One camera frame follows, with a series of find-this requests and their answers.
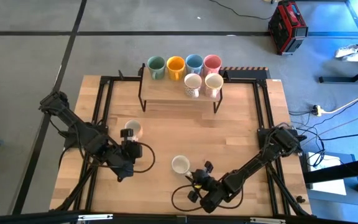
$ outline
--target red generator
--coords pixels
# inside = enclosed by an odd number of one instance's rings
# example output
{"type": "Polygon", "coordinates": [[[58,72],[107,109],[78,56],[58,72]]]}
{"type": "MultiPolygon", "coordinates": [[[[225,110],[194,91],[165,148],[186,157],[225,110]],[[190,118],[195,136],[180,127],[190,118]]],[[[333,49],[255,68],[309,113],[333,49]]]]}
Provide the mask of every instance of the red generator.
{"type": "Polygon", "coordinates": [[[277,48],[277,54],[292,54],[308,36],[308,27],[295,1],[280,1],[268,22],[268,31],[277,48]]]}

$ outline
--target shoe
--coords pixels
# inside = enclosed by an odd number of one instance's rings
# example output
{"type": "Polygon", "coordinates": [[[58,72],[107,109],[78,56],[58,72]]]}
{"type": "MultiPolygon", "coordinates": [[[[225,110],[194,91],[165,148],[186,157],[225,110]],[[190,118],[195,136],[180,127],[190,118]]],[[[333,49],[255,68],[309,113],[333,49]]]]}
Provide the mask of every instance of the shoe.
{"type": "Polygon", "coordinates": [[[358,53],[345,56],[342,60],[347,62],[358,62],[358,53]]]}
{"type": "Polygon", "coordinates": [[[348,45],[346,47],[341,47],[340,49],[337,49],[335,51],[335,57],[338,58],[338,57],[343,57],[343,56],[346,56],[346,55],[349,55],[349,54],[354,54],[354,53],[357,53],[358,51],[358,46],[357,45],[348,45]]]}

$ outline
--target white mug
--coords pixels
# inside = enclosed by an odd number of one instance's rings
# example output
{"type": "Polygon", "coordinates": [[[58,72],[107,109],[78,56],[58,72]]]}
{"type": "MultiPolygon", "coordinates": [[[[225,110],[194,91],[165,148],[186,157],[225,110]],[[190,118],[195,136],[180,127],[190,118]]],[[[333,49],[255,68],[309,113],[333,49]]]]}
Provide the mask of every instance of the white mug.
{"type": "Polygon", "coordinates": [[[137,120],[130,120],[125,124],[125,129],[131,128],[134,130],[134,135],[132,137],[128,137],[128,140],[131,141],[137,141],[139,140],[143,135],[143,128],[142,125],[140,125],[140,122],[137,120]]]}
{"type": "Polygon", "coordinates": [[[188,177],[191,177],[190,170],[190,161],[186,156],[175,156],[172,159],[171,166],[173,171],[177,174],[185,174],[188,177]]]}
{"type": "Polygon", "coordinates": [[[223,86],[223,77],[217,73],[210,73],[205,77],[205,95],[216,98],[223,86]]]}
{"type": "Polygon", "coordinates": [[[197,98],[200,95],[200,88],[203,79],[195,73],[185,76],[185,94],[186,96],[197,98]]]}

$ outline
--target gray floor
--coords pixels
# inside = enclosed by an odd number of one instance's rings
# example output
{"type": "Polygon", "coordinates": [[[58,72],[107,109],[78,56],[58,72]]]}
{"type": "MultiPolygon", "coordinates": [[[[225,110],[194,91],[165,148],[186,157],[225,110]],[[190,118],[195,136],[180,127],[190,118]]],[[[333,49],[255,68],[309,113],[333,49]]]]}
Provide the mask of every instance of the gray floor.
{"type": "MultiPolygon", "coordinates": [[[[0,30],[71,30],[80,0],[0,0],[0,30]]],[[[255,0],[225,1],[241,14],[269,17],[275,5],[255,0]]],[[[310,31],[357,32],[343,2],[299,2],[310,31]]],[[[94,0],[88,1],[80,30],[228,30],[265,31],[268,21],[238,17],[207,0],[94,0]]],[[[62,61],[68,37],[0,37],[0,215],[7,214],[28,160],[42,114],[39,101],[51,90],[62,61]]],[[[323,85],[321,75],[353,76],[358,63],[333,59],[333,52],[358,39],[308,38],[293,56],[275,55],[270,37],[218,36],[120,36],[77,37],[62,83],[75,104],[83,75],[135,75],[151,55],[169,57],[197,53],[218,54],[226,66],[269,67],[272,78],[282,79],[288,107],[308,110],[319,104],[334,109],[358,96],[358,85],[323,85]]],[[[319,126],[331,126],[358,116],[358,105],[319,126]]],[[[306,121],[306,118],[294,118],[306,121]]],[[[310,124],[321,121],[311,117],[310,124]]],[[[326,137],[358,133],[358,121],[326,137]]],[[[57,160],[63,140],[49,129],[35,172],[24,212],[48,209],[57,174],[57,160]]],[[[305,149],[315,149],[308,144],[305,149]]],[[[352,153],[358,159],[358,138],[326,143],[328,151],[352,153]]],[[[352,205],[312,201],[315,214],[358,222],[352,205]]]]}

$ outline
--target mug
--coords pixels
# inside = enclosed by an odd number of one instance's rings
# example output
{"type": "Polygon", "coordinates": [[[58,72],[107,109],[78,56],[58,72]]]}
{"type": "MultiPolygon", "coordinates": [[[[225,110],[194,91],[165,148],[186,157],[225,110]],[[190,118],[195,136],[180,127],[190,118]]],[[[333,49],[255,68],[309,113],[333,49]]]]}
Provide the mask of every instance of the mug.
{"type": "Polygon", "coordinates": [[[125,124],[125,129],[131,128],[134,130],[134,135],[132,137],[128,137],[128,140],[131,141],[137,141],[139,140],[143,135],[143,128],[142,125],[140,125],[140,122],[137,120],[130,120],[125,124]]]}
{"type": "Polygon", "coordinates": [[[165,60],[160,56],[150,57],[147,61],[147,66],[152,75],[152,79],[158,80],[164,77],[165,72],[165,60]]]}
{"type": "Polygon", "coordinates": [[[186,96],[197,98],[200,95],[200,88],[203,80],[198,74],[191,73],[185,76],[186,96]]]}
{"type": "Polygon", "coordinates": [[[171,166],[173,171],[177,174],[185,174],[188,177],[191,177],[190,170],[190,161],[186,158],[186,156],[175,156],[172,159],[171,166]]]}
{"type": "Polygon", "coordinates": [[[217,73],[210,73],[205,77],[205,95],[216,98],[223,86],[223,77],[217,73]]]}
{"type": "Polygon", "coordinates": [[[178,81],[183,77],[183,71],[185,69],[185,60],[179,56],[170,57],[167,60],[167,67],[169,77],[172,80],[178,81]]]}
{"type": "Polygon", "coordinates": [[[200,75],[203,68],[203,58],[199,55],[189,55],[186,58],[187,73],[195,73],[200,75]]]}
{"type": "Polygon", "coordinates": [[[204,58],[204,77],[210,73],[219,73],[221,69],[222,60],[217,55],[208,55],[204,58]]]}

